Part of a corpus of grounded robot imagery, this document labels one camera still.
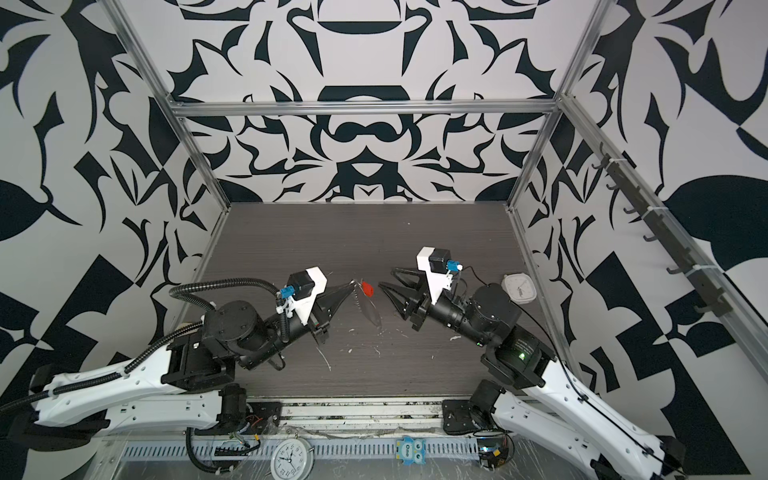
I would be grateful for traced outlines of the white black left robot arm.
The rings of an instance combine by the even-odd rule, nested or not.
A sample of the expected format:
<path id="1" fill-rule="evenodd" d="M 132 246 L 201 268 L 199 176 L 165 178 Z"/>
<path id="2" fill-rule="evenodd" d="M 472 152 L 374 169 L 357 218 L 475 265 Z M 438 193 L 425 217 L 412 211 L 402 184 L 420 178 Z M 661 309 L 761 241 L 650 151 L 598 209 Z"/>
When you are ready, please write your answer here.
<path id="1" fill-rule="evenodd" d="M 150 344 L 132 360 L 88 372 L 38 369 L 30 395 L 2 406 L 8 439 L 62 451 L 131 429 L 181 427 L 207 435 L 246 425 L 247 394 L 236 370 L 285 367 L 283 351 L 306 335 L 318 344 L 356 284 L 327 288 L 301 274 L 279 289 L 256 278 L 175 287 L 173 298 L 203 309 L 200 321 Z"/>

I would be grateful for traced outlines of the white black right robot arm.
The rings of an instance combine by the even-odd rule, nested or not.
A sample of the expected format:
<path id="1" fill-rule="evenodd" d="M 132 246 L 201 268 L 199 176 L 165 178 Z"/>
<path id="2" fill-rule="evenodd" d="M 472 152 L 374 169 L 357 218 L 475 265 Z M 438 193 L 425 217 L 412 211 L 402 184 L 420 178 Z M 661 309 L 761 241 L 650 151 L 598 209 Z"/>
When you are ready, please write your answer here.
<path id="1" fill-rule="evenodd" d="M 676 479 L 684 445 L 653 435 L 605 403 L 570 372 L 546 342 L 519 323 L 524 309 L 497 283 L 459 295 L 453 283 L 395 268 L 380 283 L 397 313 L 419 330 L 431 319 L 484 348 L 492 375 L 474 391 L 471 408 L 491 427 L 522 436 L 568 461 L 590 479 Z"/>

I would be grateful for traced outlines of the red key tag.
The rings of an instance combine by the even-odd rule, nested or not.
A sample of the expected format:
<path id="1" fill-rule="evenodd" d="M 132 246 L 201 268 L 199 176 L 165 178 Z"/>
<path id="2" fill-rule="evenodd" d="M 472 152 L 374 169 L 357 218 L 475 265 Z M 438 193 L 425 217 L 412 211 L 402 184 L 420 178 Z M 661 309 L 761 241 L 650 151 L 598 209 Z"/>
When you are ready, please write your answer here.
<path id="1" fill-rule="evenodd" d="M 374 295 L 374 287 L 368 282 L 363 281 L 361 283 L 361 289 L 363 293 L 369 298 L 371 298 Z"/>

